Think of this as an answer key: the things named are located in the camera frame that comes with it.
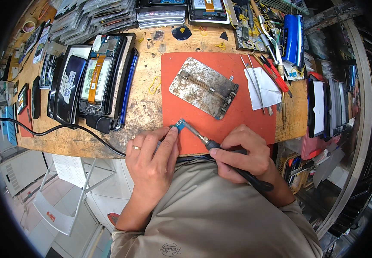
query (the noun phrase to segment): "fingernail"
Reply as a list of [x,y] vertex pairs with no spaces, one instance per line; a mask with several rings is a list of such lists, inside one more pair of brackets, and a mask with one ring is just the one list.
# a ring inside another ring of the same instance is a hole
[[209,154],[212,155],[212,156],[216,155],[216,152],[217,152],[217,148],[212,148],[212,149],[209,150]]

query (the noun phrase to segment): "finger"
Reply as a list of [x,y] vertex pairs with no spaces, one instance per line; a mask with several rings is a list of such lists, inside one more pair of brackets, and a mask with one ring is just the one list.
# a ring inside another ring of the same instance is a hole
[[151,161],[153,158],[153,153],[157,148],[157,143],[161,138],[163,138],[163,136],[167,134],[168,130],[169,128],[166,126],[148,132],[141,146],[140,157],[144,158],[144,160]]
[[171,174],[174,172],[174,166],[176,165],[177,157],[179,156],[178,138],[174,142],[173,148],[171,149],[170,157],[167,162],[167,171]]
[[247,125],[245,125],[245,124],[241,124],[240,126],[235,127],[235,129],[233,129],[232,131],[230,131],[230,133],[233,133],[233,132],[240,132],[240,131],[247,130],[247,129],[250,130],[250,128],[249,128]]
[[134,139],[130,139],[127,142],[126,157],[130,157],[130,155],[131,155],[131,150],[133,148],[133,141],[134,141]]
[[230,133],[223,140],[221,147],[223,149],[230,149],[231,147],[241,145],[246,150],[253,152],[260,144],[266,145],[265,140],[252,130],[245,129]]
[[232,167],[249,171],[252,175],[263,174],[269,167],[269,161],[265,161],[264,157],[248,156],[218,148],[211,149],[209,153],[216,161],[221,161]]
[[133,140],[133,146],[142,147],[144,138],[146,138],[146,135],[149,134],[152,131],[142,131],[136,137],[134,137]]
[[221,161],[216,161],[217,163],[217,173],[219,176],[231,181],[232,183],[246,183],[247,180],[238,174],[233,168],[226,165]]
[[164,138],[163,142],[160,144],[159,148],[156,151],[156,154],[153,157],[158,164],[166,167],[168,158],[170,157],[171,150],[173,149],[173,145],[176,142],[178,135],[177,127],[170,128],[170,131],[167,133],[166,138]]

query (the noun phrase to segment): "pcb holder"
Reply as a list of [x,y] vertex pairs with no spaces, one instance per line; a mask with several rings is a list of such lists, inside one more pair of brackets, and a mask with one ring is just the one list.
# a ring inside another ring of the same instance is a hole
[[189,57],[174,78],[169,91],[221,120],[235,98],[239,85]]

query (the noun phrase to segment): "white plastic chair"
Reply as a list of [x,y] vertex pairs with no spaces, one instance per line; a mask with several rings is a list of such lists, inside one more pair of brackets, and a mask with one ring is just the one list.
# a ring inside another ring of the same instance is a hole
[[[94,159],[93,164],[91,165],[90,171],[88,175],[85,174],[84,164],[80,157],[70,157],[70,156],[63,156],[63,155],[52,155],[53,161],[49,165],[47,172],[45,173],[43,182],[41,183],[41,187],[37,192],[33,204],[35,208],[38,210],[39,214],[56,230],[60,231],[65,235],[70,235],[75,222],[77,220],[77,216],[79,214],[79,209],[81,203],[85,199],[85,194],[90,192],[101,183],[104,183],[107,179],[111,178],[111,176],[116,173],[115,169],[111,168],[111,173],[109,176],[101,180],[100,182],[96,183],[95,185],[91,186],[88,184],[93,169],[95,168],[97,159]],[[68,216],[57,209],[55,209],[47,199],[44,198],[42,194],[42,190],[44,187],[45,180],[50,172],[52,165],[55,164],[55,168],[57,170],[58,178],[65,180],[69,183],[72,183],[81,188],[81,195],[77,205],[77,210],[75,216]]]

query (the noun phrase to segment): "person's left hand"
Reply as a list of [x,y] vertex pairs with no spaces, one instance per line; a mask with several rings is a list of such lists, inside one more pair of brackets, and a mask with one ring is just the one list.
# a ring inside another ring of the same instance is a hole
[[[179,155],[177,135],[176,127],[161,127],[144,131],[128,141],[126,165],[134,182],[133,195],[157,205],[166,194]],[[153,154],[164,136],[156,154]]]

